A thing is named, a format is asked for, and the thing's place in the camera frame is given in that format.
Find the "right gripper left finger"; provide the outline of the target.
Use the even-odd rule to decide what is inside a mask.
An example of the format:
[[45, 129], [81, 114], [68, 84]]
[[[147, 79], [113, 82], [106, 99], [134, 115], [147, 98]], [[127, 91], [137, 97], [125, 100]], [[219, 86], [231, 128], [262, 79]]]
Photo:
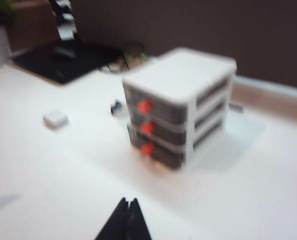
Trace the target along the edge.
[[121, 240], [124, 235], [124, 225], [129, 203], [123, 197], [100, 230], [95, 240]]

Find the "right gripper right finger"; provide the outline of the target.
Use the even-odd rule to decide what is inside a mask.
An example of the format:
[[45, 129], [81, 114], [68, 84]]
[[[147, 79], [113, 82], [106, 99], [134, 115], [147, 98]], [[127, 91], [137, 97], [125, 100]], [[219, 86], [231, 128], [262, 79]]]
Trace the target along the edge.
[[136, 198], [129, 206], [129, 239], [130, 240], [151, 240], [149, 229]]

